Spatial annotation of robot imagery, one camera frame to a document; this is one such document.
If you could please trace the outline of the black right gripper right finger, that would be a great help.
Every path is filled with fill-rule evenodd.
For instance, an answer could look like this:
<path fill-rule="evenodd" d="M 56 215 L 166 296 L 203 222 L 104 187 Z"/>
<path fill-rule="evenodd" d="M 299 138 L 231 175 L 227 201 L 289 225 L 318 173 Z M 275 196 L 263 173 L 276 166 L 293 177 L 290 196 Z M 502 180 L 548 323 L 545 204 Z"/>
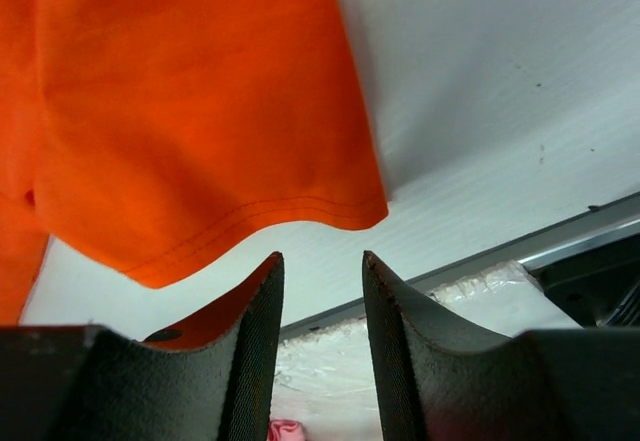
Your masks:
<path fill-rule="evenodd" d="M 637 329 L 509 338 L 420 293 L 372 252 L 362 282 L 385 439 L 638 438 Z"/>

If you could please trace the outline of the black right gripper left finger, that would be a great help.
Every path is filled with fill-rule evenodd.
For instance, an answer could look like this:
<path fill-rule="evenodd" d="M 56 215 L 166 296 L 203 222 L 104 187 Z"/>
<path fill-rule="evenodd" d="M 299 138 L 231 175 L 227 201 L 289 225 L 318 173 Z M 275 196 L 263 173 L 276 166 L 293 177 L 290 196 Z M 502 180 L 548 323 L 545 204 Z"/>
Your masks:
<path fill-rule="evenodd" d="M 172 326 L 129 339 L 100 325 L 1 331 L 5 440 L 264 440 L 284 259 Z"/>

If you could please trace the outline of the orange t shirt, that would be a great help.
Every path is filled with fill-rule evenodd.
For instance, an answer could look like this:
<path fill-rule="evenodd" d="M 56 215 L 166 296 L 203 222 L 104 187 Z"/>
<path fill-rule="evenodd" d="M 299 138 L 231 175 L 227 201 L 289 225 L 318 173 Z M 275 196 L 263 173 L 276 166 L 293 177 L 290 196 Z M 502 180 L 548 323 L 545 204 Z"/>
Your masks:
<path fill-rule="evenodd" d="M 159 289 L 388 213 L 337 0 L 1 0 L 1 322 L 56 237 Z"/>

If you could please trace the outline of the pink t shirt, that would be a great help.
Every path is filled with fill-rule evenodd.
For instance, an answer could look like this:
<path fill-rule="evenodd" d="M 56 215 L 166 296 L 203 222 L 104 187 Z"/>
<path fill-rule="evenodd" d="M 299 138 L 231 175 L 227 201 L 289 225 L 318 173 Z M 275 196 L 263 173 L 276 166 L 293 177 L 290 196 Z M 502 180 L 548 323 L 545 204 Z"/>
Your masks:
<path fill-rule="evenodd" d="M 271 419 L 269 421 L 268 441 L 305 441 L 304 426 L 294 420 Z"/>

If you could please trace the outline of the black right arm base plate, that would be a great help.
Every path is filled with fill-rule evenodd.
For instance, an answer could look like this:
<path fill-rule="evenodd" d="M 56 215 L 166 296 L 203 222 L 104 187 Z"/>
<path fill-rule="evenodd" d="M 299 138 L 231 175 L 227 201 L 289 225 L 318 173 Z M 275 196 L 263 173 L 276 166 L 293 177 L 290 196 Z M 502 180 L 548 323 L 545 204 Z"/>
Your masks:
<path fill-rule="evenodd" d="M 582 327 L 639 325 L 639 237 L 618 240 L 531 272 L 552 303 Z"/>

